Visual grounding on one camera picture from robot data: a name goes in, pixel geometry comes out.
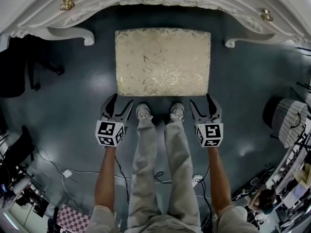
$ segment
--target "gold drawer handle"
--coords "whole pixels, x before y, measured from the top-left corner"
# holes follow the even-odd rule
[[[60,10],[71,10],[75,4],[73,0],[63,0],[64,3],[60,6]]]
[[[262,10],[261,19],[264,21],[273,21],[273,17],[270,15],[270,11],[268,9]]]

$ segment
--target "curved table leg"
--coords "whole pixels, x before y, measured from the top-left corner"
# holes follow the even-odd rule
[[[23,38],[27,34],[31,34],[40,37],[45,40],[67,40],[73,38],[84,38],[84,45],[90,46],[95,43],[94,34],[86,29],[82,28],[66,28],[66,29],[55,29],[55,28],[10,28],[6,31],[6,34],[11,37]]]
[[[259,34],[250,30],[246,30],[244,34],[239,36],[227,37],[225,39],[225,46],[227,48],[234,48],[236,41],[247,41],[260,44],[276,44],[289,39],[290,38],[288,36],[282,34]]]

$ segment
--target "white plug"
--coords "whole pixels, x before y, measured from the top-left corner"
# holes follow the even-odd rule
[[[197,180],[200,180],[202,178],[203,176],[201,174],[194,175],[194,177],[192,178],[192,187],[195,187],[195,185],[198,184]]]
[[[71,172],[69,169],[66,169],[64,172],[62,172],[62,174],[63,174],[66,178],[68,178],[69,176],[72,175],[72,172]]]

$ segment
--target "light gray pants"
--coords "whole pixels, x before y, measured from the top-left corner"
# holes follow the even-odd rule
[[[154,184],[156,127],[151,120],[142,119],[137,133],[128,229],[144,226],[152,217],[161,215],[156,204]],[[168,214],[185,224],[200,227],[199,206],[191,182],[192,161],[182,122],[178,119],[172,120],[166,126],[164,137],[172,177]]]

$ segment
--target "pink checkered fabric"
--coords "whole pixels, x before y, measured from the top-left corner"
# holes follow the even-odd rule
[[[57,214],[57,224],[72,233],[85,232],[90,219],[90,216],[83,215],[64,204]]]

